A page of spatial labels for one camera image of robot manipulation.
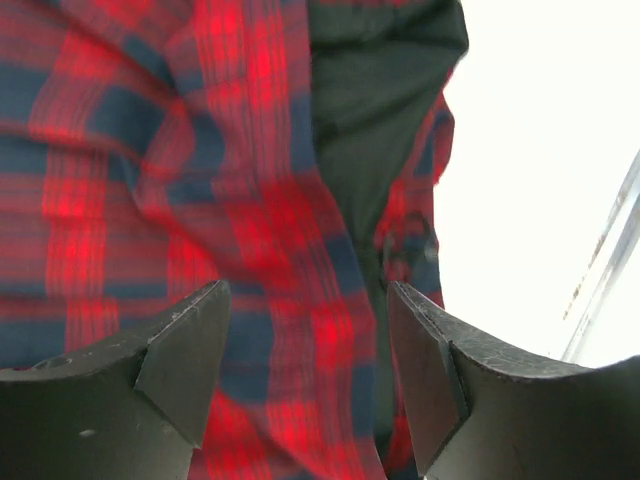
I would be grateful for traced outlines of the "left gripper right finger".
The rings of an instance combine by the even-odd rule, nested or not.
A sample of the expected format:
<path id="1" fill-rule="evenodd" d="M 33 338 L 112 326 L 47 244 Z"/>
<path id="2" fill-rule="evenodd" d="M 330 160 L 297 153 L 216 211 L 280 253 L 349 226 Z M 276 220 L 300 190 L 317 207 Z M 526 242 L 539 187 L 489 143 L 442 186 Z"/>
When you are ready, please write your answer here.
<path id="1" fill-rule="evenodd" d="M 441 480 L 639 475 L 639 361 L 586 368 L 506 343 L 404 283 L 388 291 L 418 472 Z"/>

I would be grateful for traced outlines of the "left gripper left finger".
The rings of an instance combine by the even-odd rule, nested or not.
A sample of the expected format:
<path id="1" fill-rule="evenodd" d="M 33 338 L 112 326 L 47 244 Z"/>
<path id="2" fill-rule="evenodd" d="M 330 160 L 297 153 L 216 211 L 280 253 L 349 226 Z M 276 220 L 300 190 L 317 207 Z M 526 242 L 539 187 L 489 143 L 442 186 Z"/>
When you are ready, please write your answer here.
<path id="1" fill-rule="evenodd" d="M 224 281 L 154 318 L 26 370 L 1 373 L 5 479 L 187 477 L 230 322 Z"/>

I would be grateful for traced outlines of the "red navy plaid skirt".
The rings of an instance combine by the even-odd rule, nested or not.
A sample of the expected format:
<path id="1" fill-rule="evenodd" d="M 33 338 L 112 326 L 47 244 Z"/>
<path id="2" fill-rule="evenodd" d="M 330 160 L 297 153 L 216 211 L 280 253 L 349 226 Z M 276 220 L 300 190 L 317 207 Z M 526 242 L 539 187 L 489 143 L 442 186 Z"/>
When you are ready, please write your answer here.
<path id="1" fill-rule="evenodd" d="M 217 279 L 194 479 L 413 479 L 386 288 L 442 299 L 457 1 L 5 1 L 1 363 Z"/>

